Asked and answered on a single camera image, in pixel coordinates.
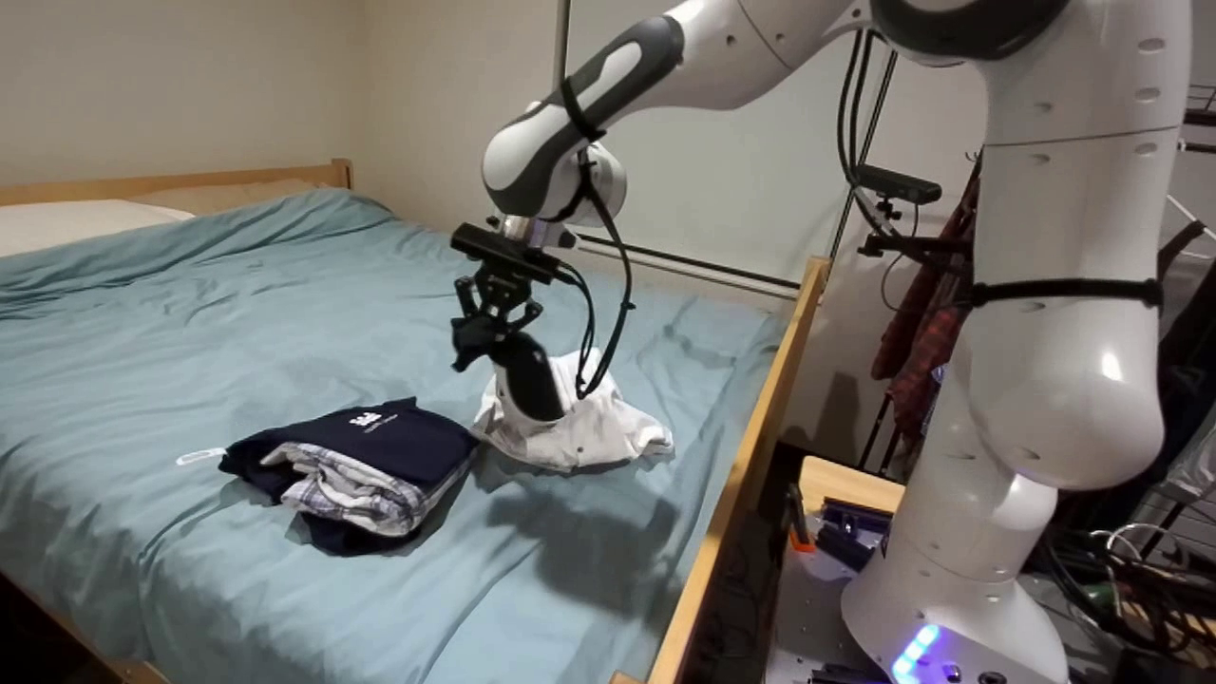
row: white pillow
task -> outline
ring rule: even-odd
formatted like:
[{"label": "white pillow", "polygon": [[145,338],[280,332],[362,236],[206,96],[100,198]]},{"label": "white pillow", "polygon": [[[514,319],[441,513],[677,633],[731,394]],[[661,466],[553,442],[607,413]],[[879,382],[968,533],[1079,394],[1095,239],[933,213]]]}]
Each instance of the white pillow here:
[{"label": "white pillow", "polygon": [[0,204],[0,255],[44,251],[58,242],[78,242],[96,236],[178,223],[192,213],[139,203],[39,203]]}]

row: folded clothing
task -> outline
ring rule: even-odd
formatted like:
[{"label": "folded clothing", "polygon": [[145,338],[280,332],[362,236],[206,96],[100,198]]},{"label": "folded clothing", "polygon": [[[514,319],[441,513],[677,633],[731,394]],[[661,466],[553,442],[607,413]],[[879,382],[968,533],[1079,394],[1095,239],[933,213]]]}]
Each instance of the folded clothing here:
[{"label": "folded clothing", "polygon": [[493,367],[472,432],[489,442],[500,457],[546,470],[604,466],[674,451],[674,428],[651,418],[647,410],[622,404],[612,375],[604,375],[594,394],[579,399],[579,355],[551,356],[546,363],[561,394],[561,418],[533,422],[508,399],[500,367]]},{"label": "folded clothing", "polygon": [[474,438],[415,399],[348,408],[235,442],[221,470],[300,510],[333,556],[406,540],[468,470]]}]

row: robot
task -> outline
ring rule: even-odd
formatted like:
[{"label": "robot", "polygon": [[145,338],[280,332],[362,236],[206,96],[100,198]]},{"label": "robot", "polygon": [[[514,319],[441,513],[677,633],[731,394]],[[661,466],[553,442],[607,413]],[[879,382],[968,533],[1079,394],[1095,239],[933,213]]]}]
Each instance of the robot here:
[{"label": "robot", "polygon": [[842,588],[850,640],[903,680],[1068,680],[1017,570],[1055,491],[1139,476],[1154,399],[1154,239],[1188,86],[1188,0],[683,0],[636,23],[508,120],[484,184],[514,239],[461,286],[461,363],[489,355],[523,413],[553,418],[527,280],[567,219],[622,204],[598,138],[651,106],[734,111],[847,29],[987,80],[973,317],[889,540]]}]

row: wooden bed frame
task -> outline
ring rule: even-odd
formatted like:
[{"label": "wooden bed frame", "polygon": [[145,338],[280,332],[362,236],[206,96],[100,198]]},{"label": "wooden bed frame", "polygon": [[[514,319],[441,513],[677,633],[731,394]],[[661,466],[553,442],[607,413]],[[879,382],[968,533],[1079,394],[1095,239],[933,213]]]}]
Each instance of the wooden bed frame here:
[{"label": "wooden bed frame", "polygon": [[[206,185],[243,185],[243,184],[306,184],[306,185],[348,185],[348,163],[330,158],[319,166],[263,166],[263,170],[209,170],[209,173],[149,173],[149,180],[87,180],[87,184],[39,184],[39,185],[0,185],[0,204],[20,203],[85,203],[85,198],[145,198],[164,189],[206,189]],[[683,678],[700,614],[707,608],[707,593],[714,583],[714,570],[726,559],[734,528],[755,510],[761,488],[766,479],[771,451],[780,446],[780,428],[791,404],[791,382],[797,375],[797,362],[805,350],[805,333],[817,312],[817,299],[828,280],[828,262],[808,258],[797,299],[791,305],[781,341],[774,350],[774,362],[766,367],[766,380],[761,389],[761,399],[750,413],[750,426],[740,432],[740,446],[734,451],[726,488],[719,495],[710,528],[695,550],[695,561],[689,570],[689,583],[681,588],[681,599],[674,608],[674,618],[664,628],[661,648],[655,657],[651,671],[619,671],[612,684],[636,684],[636,680],[657,680],[674,684]],[[123,680],[157,680],[157,667],[145,665],[115,665]]]}]

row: blue bed sheet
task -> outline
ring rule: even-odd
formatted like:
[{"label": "blue bed sheet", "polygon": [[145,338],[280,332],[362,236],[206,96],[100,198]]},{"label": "blue bed sheet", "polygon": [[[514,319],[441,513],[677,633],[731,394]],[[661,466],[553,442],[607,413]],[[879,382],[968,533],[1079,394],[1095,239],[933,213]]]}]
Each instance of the blue bed sheet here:
[{"label": "blue bed sheet", "polygon": [[[206,448],[417,394],[472,422],[453,374],[444,236],[324,189],[0,258],[0,570],[100,648],[170,680],[607,680],[647,671],[731,470],[780,322],[637,290],[612,375],[674,461],[543,476],[480,457],[390,556],[330,559]],[[619,280],[590,279],[599,312]],[[538,294],[572,350],[582,299]]]}]

